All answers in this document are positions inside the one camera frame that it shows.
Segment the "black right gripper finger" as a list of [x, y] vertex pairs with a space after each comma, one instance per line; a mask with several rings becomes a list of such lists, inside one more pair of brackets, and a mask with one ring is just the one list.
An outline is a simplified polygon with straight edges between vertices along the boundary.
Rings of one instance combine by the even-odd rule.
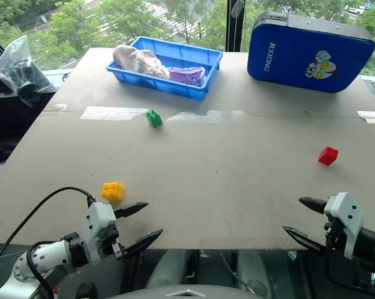
[[300, 197], [299, 202], [319, 214], [324, 214], [326, 201], [314, 197]]
[[306, 234], [303, 232], [294, 229], [293, 227], [283, 225], [282, 228], [284, 231], [298, 244], [305, 247], [308, 250], [312, 250], [314, 252], [324, 252], [325, 246], [317, 243], [314, 240], [311, 240]]

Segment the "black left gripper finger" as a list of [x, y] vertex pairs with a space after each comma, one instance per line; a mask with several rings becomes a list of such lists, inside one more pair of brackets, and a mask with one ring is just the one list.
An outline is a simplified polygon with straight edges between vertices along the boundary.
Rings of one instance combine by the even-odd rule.
[[148, 205], [147, 202], [136, 202], [134, 204], [130, 204], [127, 206], [122, 206], [121, 208], [114, 210], [115, 218], [126, 218], [133, 214], [136, 214], [143, 208], [145, 208]]
[[123, 258], [131, 258], [142, 253], [145, 249], [147, 249], [161, 234], [163, 233], [163, 229], [159, 229], [149, 234], [145, 235], [144, 237], [138, 239], [135, 244], [124, 248], [123, 251]]

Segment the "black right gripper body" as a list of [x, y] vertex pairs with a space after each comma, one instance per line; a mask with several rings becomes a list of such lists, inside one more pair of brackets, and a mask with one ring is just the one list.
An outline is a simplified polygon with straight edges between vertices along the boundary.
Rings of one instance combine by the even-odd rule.
[[326, 252], [330, 253], [333, 249], [344, 251], [345, 233], [343, 223], [335, 217], [329, 217], [325, 224], [326, 231]]

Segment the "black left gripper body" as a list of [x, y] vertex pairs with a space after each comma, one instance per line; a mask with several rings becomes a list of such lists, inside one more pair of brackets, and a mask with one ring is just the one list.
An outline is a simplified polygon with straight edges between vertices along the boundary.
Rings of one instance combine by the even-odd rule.
[[98, 254], [101, 259], [110, 255], [114, 255], [116, 259], [122, 258], [124, 250], [119, 242], [119, 236], [115, 224], [110, 224], [100, 231], [98, 237]]

